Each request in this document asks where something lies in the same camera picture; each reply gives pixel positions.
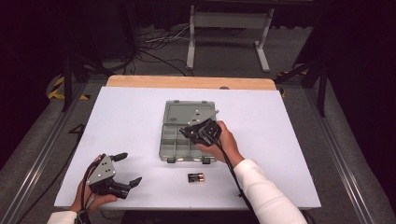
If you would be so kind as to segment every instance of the white tabletop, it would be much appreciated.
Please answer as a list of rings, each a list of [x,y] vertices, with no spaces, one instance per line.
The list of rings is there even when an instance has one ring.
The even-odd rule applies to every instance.
[[[278,91],[103,87],[58,193],[55,206],[68,207],[89,164],[101,153],[128,152],[114,163],[117,182],[142,176],[125,200],[103,209],[245,210],[224,163],[161,161],[159,148],[165,103],[212,101],[245,158],[255,160],[299,208],[320,207],[303,153]],[[204,173],[191,184],[187,174]]]

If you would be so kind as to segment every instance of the person's left hand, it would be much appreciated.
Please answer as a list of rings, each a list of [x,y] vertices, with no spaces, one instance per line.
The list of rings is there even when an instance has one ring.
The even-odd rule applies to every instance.
[[[69,209],[70,211],[77,212],[81,210],[81,193],[82,193],[82,180],[81,182],[79,182],[76,198],[73,204],[70,206]],[[94,212],[102,204],[115,202],[117,200],[117,197],[112,194],[96,195],[92,193],[91,188],[89,186],[86,186],[84,192],[84,204],[90,199],[93,199],[93,202],[87,209],[88,213]]]

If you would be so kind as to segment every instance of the white long-sleeve shirt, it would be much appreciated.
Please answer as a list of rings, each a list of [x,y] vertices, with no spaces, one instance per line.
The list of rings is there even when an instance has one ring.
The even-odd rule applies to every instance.
[[[270,181],[252,160],[243,160],[233,170],[261,224],[306,224],[294,203]],[[48,224],[74,224],[77,213],[52,213]]]

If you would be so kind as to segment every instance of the white metal stand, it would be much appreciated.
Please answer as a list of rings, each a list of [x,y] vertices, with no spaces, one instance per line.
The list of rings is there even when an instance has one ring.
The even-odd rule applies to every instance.
[[[270,67],[265,58],[263,46],[265,37],[271,24],[274,10],[269,9],[267,13],[247,14],[247,13],[218,13],[218,12],[196,12],[195,7],[191,6],[190,15],[190,43],[187,55],[187,69],[194,67],[195,54],[195,27],[223,27],[223,28],[247,28],[262,29],[262,38],[255,41],[255,48],[262,65],[263,72],[269,72]]]

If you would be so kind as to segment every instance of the gray storage case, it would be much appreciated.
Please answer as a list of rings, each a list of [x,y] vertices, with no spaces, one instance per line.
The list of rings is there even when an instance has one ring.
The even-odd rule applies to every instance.
[[[215,110],[215,103],[207,101],[167,101],[163,116],[163,131],[161,134],[160,158],[168,163],[176,161],[201,161],[209,164],[216,159],[208,153],[203,153],[194,143],[179,131],[188,126],[188,122],[201,110]]]

